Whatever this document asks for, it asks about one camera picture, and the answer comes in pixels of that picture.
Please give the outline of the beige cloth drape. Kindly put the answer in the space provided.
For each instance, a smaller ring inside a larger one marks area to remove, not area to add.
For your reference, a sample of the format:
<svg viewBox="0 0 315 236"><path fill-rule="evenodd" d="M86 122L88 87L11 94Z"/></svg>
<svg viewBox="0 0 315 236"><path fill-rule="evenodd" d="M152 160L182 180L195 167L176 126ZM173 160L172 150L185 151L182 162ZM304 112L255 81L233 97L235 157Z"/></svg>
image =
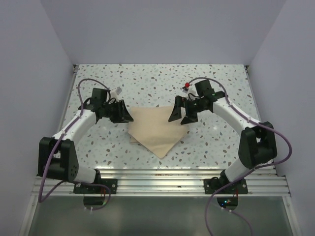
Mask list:
<svg viewBox="0 0 315 236"><path fill-rule="evenodd" d="M158 158L167 153L187 134L189 127L180 120L169 122L173 108L132 107L133 122L128 124L131 143L139 143Z"/></svg>

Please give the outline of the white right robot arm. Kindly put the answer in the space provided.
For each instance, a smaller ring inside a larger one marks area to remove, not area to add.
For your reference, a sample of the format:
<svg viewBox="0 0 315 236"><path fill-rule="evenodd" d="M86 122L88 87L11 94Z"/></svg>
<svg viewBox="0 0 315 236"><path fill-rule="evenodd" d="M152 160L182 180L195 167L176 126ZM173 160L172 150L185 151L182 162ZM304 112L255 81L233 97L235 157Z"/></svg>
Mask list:
<svg viewBox="0 0 315 236"><path fill-rule="evenodd" d="M232 192L237 182L243 179L250 170L265 164L277 156L277 146L273 125L262 123L233 105L228 99L225 88L215 91L211 79L196 78L195 90L192 93L190 84L183 86L185 97L177 95L174 101L169 122L180 120L182 125L198 122L198 114L210 111L227 122L239 135L237 159L220 174L212 184L225 193Z"/></svg>

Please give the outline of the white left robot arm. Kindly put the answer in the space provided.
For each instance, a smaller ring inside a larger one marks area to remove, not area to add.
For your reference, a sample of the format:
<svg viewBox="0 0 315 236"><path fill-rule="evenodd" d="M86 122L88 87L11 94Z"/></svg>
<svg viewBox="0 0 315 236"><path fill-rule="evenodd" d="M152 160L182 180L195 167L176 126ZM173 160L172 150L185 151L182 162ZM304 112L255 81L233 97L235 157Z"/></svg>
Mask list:
<svg viewBox="0 0 315 236"><path fill-rule="evenodd" d="M39 142L38 176L70 183L85 183L91 193L101 190L102 180L97 170L79 165L76 145L102 118L112 123L129 123L133 118L125 102L118 96L122 89L94 88L91 97L78 108L74 118L53 137L44 137Z"/></svg>

